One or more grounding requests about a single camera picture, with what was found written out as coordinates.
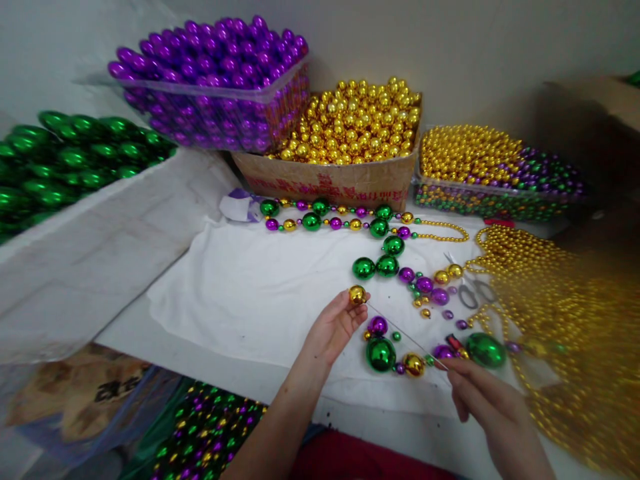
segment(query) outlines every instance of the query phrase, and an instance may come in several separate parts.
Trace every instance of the purple bead pile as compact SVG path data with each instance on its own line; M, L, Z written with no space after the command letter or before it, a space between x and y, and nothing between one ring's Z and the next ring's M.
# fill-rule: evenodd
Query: purple bead pile
M307 41L223 18L152 33L108 66L149 125L180 145L264 153L287 138L307 104Z

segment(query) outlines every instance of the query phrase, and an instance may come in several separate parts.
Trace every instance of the human hand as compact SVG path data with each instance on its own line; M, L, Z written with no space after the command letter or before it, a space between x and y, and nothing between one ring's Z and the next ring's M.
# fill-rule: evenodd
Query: human hand
M472 361L444 359L461 422L482 426L493 464L504 480L555 479L520 392Z
M330 367L344 350L358 327L367 319L366 305L349 302L349 292L344 290L329 302L311 326L302 347L306 353L324 360Z

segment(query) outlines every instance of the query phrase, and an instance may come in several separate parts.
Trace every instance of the table surface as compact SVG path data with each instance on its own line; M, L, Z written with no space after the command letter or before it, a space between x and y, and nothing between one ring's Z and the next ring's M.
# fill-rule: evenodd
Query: table surface
M439 219L437 214L434 212L429 219ZM518 226L544 237L554 229ZM288 373L288 369L276 365L224 357L169 334L150 316L145 293L124 309L95 341L264 403L273 400ZM473 418L463 425L456 419L346 405L321 397L313 421L473 480L500 478L491 462L484 433ZM588 469L545 437L541 439L558 479L613 478Z

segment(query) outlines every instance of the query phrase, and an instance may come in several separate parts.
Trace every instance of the white wall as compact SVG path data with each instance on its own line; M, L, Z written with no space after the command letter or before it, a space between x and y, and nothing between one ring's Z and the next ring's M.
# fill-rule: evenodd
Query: white wall
M637 0L3 0L0 129L38 110L128 113L72 79L119 45L184 20L221 16L306 36L312 88L390 75L425 92L429 123L490 123L526 133L546 79L640 69Z

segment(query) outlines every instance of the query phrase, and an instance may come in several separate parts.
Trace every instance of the white cloth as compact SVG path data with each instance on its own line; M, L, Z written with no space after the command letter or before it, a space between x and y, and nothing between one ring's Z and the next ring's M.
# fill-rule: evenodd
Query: white cloth
M295 216L298 212L281 213L279 220L287 213ZM430 215L434 219L446 220L434 213ZM432 276L449 264L444 252L459 262L475 257L479 248L473 237L484 226L482 221L456 216L455 223L467 230L469 241L408 239L399 257L400 266ZM458 236L441 227L411 228ZM298 228L283 233L270 232L262 223L208 220L189 252L150 288L151 315L168 332L216 353L290 367L320 310L340 290L360 283L351 272L354 260L369 257L376 261L383 253L381 246L381 240L367 231L322 228L311 233ZM370 305L428 351L444 343L450 333L464 340L473 332L455 328L456 319L472 313L456 297L446 307L430 304L431 318L424 319L412 305L411 292L398 278L376 275L362 284L371 294ZM454 312L454 320L443 318L445 309ZM369 309L369 318L374 315L376 312ZM451 386L443 372L428 369L424 377L413 379L376 373L367 365L362 340L366 324L334 364L323 396L352 405L455 416ZM388 337L394 330L389 325ZM395 348L399 359L408 351L420 353L405 335Z

